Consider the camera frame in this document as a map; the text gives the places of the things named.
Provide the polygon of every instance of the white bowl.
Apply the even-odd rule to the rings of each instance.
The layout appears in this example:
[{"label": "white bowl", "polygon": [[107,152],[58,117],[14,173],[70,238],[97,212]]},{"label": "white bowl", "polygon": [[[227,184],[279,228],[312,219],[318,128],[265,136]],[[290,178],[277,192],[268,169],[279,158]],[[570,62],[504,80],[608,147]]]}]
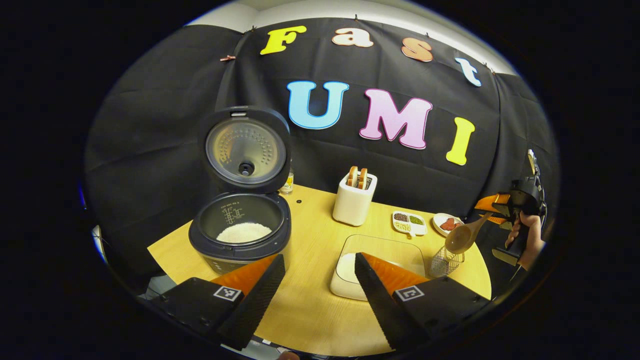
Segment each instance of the white bowl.
[{"label": "white bowl", "polygon": [[450,231],[446,231],[445,229],[442,229],[440,227],[440,225],[444,224],[447,219],[449,218],[453,218],[453,223],[454,224],[464,224],[464,222],[462,220],[460,220],[460,218],[455,217],[453,215],[449,215],[449,214],[445,214],[445,213],[437,213],[435,215],[433,215],[433,227],[436,228],[436,230],[442,235],[442,236],[447,236]]}]

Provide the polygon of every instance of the wooden spoon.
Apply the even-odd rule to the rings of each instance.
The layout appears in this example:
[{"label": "wooden spoon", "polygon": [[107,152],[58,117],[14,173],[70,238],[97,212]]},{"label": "wooden spoon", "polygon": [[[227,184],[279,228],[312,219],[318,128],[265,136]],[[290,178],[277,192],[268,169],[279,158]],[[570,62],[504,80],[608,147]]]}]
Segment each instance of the wooden spoon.
[{"label": "wooden spoon", "polygon": [[453,229],[444,240],[444,246],[447,251],[452,254],[462,254],[471,248],[476,241],[476,236],[485,221],[492,216],[493,213],[486,213],[484,216],[471,224],[460,225]]}]

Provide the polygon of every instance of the rice cooker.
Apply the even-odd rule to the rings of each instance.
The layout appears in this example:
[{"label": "rice cooker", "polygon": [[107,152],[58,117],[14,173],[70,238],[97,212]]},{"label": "rice cooker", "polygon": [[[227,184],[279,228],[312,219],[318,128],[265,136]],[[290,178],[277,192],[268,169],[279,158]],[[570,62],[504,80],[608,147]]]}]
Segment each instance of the rice cooker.
[{"label": "rice cooker", "polygon": [[[226,108],[200,122],[198,148],[223,193],[193,219],[193,248],[218,274],[278,253],[284,253],[288,267],[291,210],[278,194],[291,166],[287,121],[270,109]],[[271,232],[245,242],[216,239],[228,227],[244,223],[260,224]]]}]

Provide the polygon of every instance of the yellow letter i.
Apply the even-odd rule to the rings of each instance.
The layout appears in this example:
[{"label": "yellow letter i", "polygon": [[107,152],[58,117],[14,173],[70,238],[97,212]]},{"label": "yellow letter i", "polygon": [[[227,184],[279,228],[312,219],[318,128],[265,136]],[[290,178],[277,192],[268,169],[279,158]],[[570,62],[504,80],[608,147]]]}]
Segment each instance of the yellow letter i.
[{"label": "yellow letter i", "polygon": [[447,160],[458,165],[464,165],[467,163],[465,154],[467,153],[467,146],[469,145],[469,138],[471,133],[476,130],[476,127],[467,119],[456,117],[456,138],[453,140],[453,146],[451,151],[447,153]]}]

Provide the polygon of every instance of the black curtain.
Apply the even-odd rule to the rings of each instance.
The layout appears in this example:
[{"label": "black curtain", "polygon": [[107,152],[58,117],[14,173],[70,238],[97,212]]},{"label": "black curtain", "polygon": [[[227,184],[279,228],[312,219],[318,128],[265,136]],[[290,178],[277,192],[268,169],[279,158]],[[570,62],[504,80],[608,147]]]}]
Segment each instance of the black curtain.
[{"label": "black curtain", "polygon": [[[260,55],[268,32],[304,25],[287,49]],[[371,47],[332,42],[335,30],[364,29]],[[426,41],[433,61],[406,57],[403,39]],[[235,60],[220,61],[226,55]],[[463,75],[456,57],[477,69],[480,87]],[[339,121],[311,130],[289,119],[292,81],[313,81],[309,112],[325,113],[327,81],[349,85]],[[365,91],[389,92],[398,111],[412,98],[429,101],[426,148],[362,138],[369,99]],[[244,34],[216,26],[188,26],[155,46],[118,81],[104,100],[88,139],[86,186],[104,238],[114,256],[138,275],[160,271],[147,247],[191,220],[218,193],[196,149],[198,120],[234,105],[272,108],[289,119],[295,183],[335,192],[350,166],[366,167],[378,177],[374,201],[465,217],[478,198],[508,189],[520,174],[527,148],[540,160],[550,206],[555,206],[557,157],[544,111],[522,79],[493,74],[459,50],[406,29],[354,19],[304,19]],[[455,117],[475,131],[463,166],[447,161]],[[490,268],[504,269],[490,254],[492,241],[479,241]],[[501,282],[494,278],[494,286]]]}]

